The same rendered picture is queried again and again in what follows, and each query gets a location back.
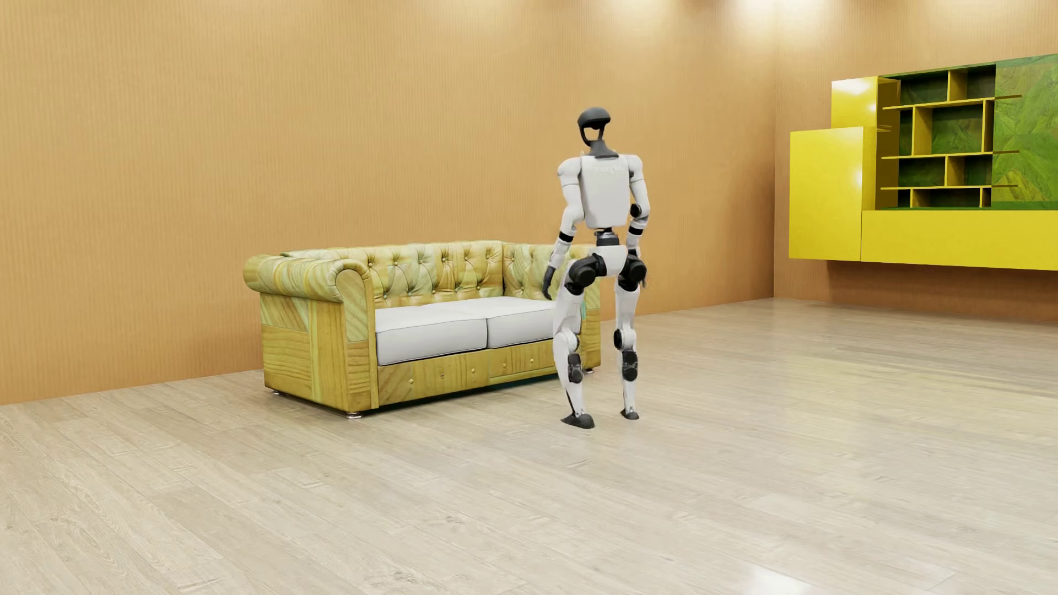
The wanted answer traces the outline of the white sofa seat cushion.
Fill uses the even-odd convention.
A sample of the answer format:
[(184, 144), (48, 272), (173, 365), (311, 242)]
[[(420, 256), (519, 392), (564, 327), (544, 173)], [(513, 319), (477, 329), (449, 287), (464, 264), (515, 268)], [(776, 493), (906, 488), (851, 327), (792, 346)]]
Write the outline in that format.
[(481, 350), (488, 347), (484, 315), (443, 304), (382, 308), (375, 311), (377, 364)]
[(452, 304), (453, 309), (484, 320), (487, 348), (552, 339), (553, 306), (549, 301), (515, 296), (467, 300)]

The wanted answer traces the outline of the yellow wall shelf unit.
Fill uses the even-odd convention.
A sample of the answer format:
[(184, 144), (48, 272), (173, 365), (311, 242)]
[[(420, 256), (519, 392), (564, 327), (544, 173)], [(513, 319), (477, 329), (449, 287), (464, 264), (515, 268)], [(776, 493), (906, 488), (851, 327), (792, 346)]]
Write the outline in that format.
[(1058, 271), (1058, 210), (991, 206), (997, 64), (832, 82), (789, 137), (789, 256)]

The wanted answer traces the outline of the white robot leg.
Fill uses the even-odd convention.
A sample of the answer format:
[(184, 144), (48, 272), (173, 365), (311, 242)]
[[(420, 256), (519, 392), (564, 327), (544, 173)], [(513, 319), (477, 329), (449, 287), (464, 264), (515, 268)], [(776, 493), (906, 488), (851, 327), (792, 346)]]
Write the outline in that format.
[(595, 426), (583, 398), (584, 367), (581, 354), (577, 350), (585, 293), (598, 277), (606, 277), (605, 263), (601, 256), (591, 253), (571, 263), (553, 298), (553, 358), (571, 411), (562, 423), (580, 429), (592, 429)]
[(623, 389), (623, 409), (621, 414), (630, 420), (639, 419), (636, 409), (636, 380), (638, 377), (639, 358), (637, 353), (637, 333), (634, 328), (634, 318), (641, 287), (630, 278), (628, 257), (615, 282), (616, 322), (614, 331), (615, 348), (620, 357), (620, 375)]

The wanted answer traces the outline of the white right robot leg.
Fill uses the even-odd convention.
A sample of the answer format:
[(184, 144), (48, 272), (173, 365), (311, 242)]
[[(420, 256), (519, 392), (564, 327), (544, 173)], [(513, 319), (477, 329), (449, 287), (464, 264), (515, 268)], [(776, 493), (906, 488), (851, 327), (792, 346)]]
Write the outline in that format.
[(571, 411), (562, 423), (580, 429), (592, 429), (595, 426), (583, 398), (584, 367), (581, 354), (577, 350), (585, 293), (598, 277), (606, 277), (605, 263), (601, 256), (591, 253), (571, 263), (553, 298), (553, 358)]

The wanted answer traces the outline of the white left robot leg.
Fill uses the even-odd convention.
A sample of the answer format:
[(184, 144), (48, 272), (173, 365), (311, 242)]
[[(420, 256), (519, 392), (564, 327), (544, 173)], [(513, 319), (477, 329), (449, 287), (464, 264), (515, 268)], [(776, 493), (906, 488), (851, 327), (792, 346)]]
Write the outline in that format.
[(620, 375), (623, 389), (623, 409), (621, 414), (630, 420), (639, 419), (636, 409), (636, 380), (638, 377), (639, 358), (637, 353), (637, 333), (634, 328), (634, 318), (641, 287), (630, 278), (628, 257), (615, 282), (616, 322), (614, 331), (615, 348), (620, 357)]

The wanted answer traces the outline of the green marbled cabinet panel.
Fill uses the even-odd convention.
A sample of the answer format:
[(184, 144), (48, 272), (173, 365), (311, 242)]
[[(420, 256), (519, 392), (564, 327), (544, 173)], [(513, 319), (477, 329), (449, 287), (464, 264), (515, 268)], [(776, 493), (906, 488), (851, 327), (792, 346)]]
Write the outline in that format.
[(997, 64), (991, 206), (1058, 210), (1058, 53)]

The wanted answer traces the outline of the green yellow tufted sofa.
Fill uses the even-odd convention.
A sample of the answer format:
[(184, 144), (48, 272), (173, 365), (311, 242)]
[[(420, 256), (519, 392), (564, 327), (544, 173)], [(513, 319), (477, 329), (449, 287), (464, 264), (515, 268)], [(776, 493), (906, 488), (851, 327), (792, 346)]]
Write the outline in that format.
[(551, 340), (377, 364), (382, 308), (496, 298), (547, 301), (551, 245), (461, 240), (262, 254), (245, 263), (260, 295), (263, 380), (347, 415), (553, 375)]

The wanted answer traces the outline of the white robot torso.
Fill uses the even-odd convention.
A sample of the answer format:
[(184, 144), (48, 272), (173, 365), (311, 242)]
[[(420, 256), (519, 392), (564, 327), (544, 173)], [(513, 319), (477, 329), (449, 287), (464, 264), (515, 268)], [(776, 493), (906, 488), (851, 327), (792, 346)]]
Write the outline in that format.
[(613, 228), (630, 223), (628, 162), (604, 142), (582, 155), (580, 190), (589, 229)]

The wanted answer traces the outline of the black robot head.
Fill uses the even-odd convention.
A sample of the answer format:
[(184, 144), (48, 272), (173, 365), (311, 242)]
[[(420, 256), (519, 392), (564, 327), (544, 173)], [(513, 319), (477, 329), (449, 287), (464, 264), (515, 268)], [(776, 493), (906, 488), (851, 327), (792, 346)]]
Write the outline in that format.
[(576, 120), (576, 125), (583, 143), (594, 148), (596, 144), (604, 144), (604, 130), (610, 122), (609, 112), (603, 107), (596, 106), (582, 111)]

